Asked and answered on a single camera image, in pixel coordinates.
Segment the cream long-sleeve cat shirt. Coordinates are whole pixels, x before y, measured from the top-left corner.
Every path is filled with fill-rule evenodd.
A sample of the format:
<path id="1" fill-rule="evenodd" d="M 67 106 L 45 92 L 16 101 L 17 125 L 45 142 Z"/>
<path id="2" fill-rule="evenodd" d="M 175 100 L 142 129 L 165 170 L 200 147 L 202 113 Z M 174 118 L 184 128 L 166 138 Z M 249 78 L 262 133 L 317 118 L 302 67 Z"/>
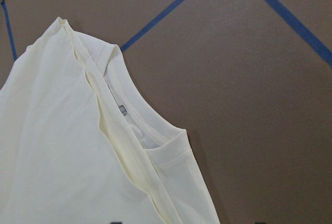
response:
<path id="1" fill-rule="evenodd" d="M 1 88 L 1 223 L 219 223 L 187 132 L 56 18 Z"/>

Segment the blue tape grid lines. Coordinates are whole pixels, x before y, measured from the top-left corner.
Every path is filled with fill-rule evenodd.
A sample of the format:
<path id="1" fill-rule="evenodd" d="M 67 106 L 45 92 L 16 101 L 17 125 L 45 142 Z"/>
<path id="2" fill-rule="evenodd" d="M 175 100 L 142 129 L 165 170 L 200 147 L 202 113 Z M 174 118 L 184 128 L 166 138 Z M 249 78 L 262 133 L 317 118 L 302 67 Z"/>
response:
<path id="1" fill-rule="evenodd" d="M 120 47 L 121 51 L 126 51 L 134 43 L 136 43 L 140 38 L 142 38 L 147 32 L 149 32 L 154 26 L 156 26 L 161 20 L 163 20 L 167 15 L 169 15 L 175 8 L 182 4 L 185 0 L 174 0 L 170 5 L 168 5 L 162 12 L 155 16 L 148 24 L 146 24 L 140 31 L 133 35 L 125 44 Z M 324 60 L 329 66 L 331 66 L 331 50 L 322 43 L 287 7 L 285 7 L 279 0 L 263 0 L 266 2 L 274 12 L 279 15 L 283 21 L 290 26 L 296 34 L 301 37 L 312 49 L 313 51 Z M 18 59 L 15 41 L 11 29 L 10 17 L 8 14 L 8 9 L 5 0 L 1 0 L 1 6 L 4 12 L 6 28 L 9 38 L 9 43 L 11 47 L 11 53 L 13 60 Z"/>

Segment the brown paper table cover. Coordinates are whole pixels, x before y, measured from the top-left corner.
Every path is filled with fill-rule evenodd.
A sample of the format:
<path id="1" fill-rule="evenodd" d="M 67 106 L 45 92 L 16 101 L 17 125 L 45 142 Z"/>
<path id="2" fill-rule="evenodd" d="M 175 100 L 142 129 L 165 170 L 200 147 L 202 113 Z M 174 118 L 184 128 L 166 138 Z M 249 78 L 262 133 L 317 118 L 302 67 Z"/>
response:
<path id="1" fill-rule="evenodd" d="M 5 3 L 22 54 L 56 17 L 122 46 L 174 1 Z M 331 67 L 264 0 L 184 0 L 123 56 L 222 223 L 331 223 Z"/>

